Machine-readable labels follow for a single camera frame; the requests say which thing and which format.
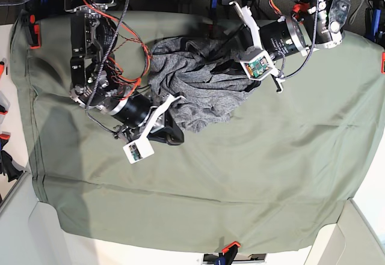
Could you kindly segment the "grey heathered T-shirt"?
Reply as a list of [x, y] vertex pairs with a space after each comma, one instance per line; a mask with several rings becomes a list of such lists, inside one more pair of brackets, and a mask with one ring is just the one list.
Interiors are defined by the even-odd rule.
[[159, 98], [183, 95], [169, 111], [182, 130], [197, 133], [212, 123], [229, 121], [260, 85], [246, 75], [212, 75], [218, 64], [237, 58], [224, 56], [224, 41], [209, 38], [172, 37], [151, 49], [147, 75], [153, 94]]

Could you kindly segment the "blue orange clamp top centre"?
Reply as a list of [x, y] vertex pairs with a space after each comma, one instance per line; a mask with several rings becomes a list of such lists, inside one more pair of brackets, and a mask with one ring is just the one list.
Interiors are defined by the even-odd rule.
[[210, 0], [208, 12], [209, 18], [212, 21], [212, 24], [209, 25], [209, 36], [210, 38], [215, 38], [217, 33], [217, 0]]

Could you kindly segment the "green table cloth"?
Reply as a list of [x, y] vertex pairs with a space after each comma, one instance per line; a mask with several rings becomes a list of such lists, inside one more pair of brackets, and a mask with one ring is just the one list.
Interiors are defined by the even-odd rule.
[[69, 96], [70, 17], [40, 26], [39, 49], [13, 26], [9, 70], [34, 192], [71, 234], [187, 252], [301, 249], [338, 220], [383, 135], [383, 48], [348, 32], [282, 93], [265, 80], [230, 121], [130, 164]]

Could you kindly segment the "orange blue clamp bottom centre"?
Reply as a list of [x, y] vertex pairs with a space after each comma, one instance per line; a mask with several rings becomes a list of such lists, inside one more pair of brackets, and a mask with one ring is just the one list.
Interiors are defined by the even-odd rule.
[[234, 241], [224, 247], [219, 253], [218, 258], [214, 261], [215, 265], [231, 265], [238, 254], [238, 249], [241, 247], [241, 244], [237, 241]]

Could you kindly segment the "blue clamp top right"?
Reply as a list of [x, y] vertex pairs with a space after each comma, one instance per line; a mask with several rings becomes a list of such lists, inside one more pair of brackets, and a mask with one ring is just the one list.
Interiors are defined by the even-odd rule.
[[367, 8], [365, 10], [365, 37], [377, 44], [384, 40], [383, 8]]

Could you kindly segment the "orange clamp right edge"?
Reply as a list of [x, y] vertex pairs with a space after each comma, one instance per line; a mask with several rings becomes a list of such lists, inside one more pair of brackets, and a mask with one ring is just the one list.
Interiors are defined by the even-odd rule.
[[385, 74], [385, 52], [382, 53], [381, 57], [381, 73]]

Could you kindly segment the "orange black tools left floor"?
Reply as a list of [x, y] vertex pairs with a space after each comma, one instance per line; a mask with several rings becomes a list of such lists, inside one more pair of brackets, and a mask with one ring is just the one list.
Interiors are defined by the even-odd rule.
[[[1, 92], [1, 124], [8, 114], [10, 102]], [[18, 180], [25, 172], [25, 169], [16, 163], [13, 157], [5, 150], [5, 146], [10, 140], [10, 134], [1, 129], [1, 175], [6, 176], [9, 183]]]

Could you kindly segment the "orange black clamp far left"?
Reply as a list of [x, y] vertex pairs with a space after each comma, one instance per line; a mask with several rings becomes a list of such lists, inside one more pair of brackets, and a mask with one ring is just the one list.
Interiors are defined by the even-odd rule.
[[33, 14], [23, 14], [21, 17], [22, 28], [25, 31], [26, 39], [31, 49], [41, 47], [40, 25]]

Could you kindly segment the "red handled tool left edge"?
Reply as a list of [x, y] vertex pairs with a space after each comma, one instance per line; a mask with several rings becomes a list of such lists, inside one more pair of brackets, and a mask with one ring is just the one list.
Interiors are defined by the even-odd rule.
[[0, 60], [0, 78], [5, 73], [7, 67], [7, 60], [5, 58]]

